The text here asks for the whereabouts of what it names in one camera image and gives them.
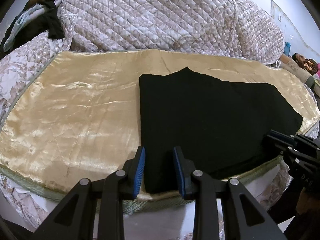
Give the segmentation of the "quilted floral comforter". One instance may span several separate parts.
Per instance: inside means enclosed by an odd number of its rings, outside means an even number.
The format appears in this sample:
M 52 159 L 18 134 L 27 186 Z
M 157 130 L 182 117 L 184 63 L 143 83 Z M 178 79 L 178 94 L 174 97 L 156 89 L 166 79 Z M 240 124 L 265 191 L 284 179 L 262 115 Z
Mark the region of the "quilted floral comforter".
M 62 0 L 57 16 L 64 38 L 44 31 L 1 58 L 1 119 L 62 51 L 160 49 L 272 64 L 284 49 L 281 29 L 251 0 Z

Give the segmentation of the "black pants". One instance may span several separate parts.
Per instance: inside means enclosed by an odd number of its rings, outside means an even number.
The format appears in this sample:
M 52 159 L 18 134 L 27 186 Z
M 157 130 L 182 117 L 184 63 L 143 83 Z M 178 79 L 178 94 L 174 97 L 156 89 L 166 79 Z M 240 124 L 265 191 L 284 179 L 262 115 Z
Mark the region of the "black pants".
M 139 78 L 147 193 L 178 190 L 174 148 L 214 179 L 250 171 L 278 154 L 265 137 L 293 135 L 303 117 L 268 83 L 222 81 L 189 68 Z

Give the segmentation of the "dark clothes pile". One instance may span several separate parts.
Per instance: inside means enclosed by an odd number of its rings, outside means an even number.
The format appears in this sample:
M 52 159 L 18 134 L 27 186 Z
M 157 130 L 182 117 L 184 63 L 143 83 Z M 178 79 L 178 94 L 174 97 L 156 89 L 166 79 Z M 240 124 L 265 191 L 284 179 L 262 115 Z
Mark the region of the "dark clothes pile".
M 64 32 L 58 19 L 58 7 L 62 0 L 42 0 L 27 5 L 6 30 L 1 41 L 1 58 L 14 49 L 31 41 L 44 31 L 52 40 L 64 38 Z

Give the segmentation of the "white floral mattress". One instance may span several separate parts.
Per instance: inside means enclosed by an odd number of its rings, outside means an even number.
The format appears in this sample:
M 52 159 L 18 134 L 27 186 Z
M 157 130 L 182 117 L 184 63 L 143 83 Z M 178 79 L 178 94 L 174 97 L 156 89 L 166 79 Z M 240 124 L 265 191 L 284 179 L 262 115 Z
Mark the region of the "white floral mattress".
M 107 177 L 107 173 L 93 176 L 82 172 L 65 189 L 58 187 L 65 177 L 57 169 L 51 187 L 1 167 L 1 196 L 15 209 L 30 230 L 35 230 L 58 202 L 82 178 L 92 181 Z M 277 157 L 257 168 L 235 176 L 265 208 L 272 207 L 289 187 L 292 177 L 289 167 Z M 178 193 L 148 194 L 141 189 L 137 200 L 124 202 L 126 239 L 191 239 L 195 204 L 183 201 Z

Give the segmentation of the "golden satin bed sheet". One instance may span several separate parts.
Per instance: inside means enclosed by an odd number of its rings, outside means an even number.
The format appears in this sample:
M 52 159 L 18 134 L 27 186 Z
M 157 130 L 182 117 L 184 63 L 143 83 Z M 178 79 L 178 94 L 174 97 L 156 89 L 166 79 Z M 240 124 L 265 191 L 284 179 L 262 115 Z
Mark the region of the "golden satin bed sheet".
M 1 165 L 24 178 L 65 189 L 82 172 L 107 176 L 142 146 L 139 78 L 189 68 L 229 82 L 268 83 L 303 117 L 297 133 L 319 122 L 305 85 L 257 61 L 162 50 L 74 53 L 46 65 L 16 99 L 1 126 Z

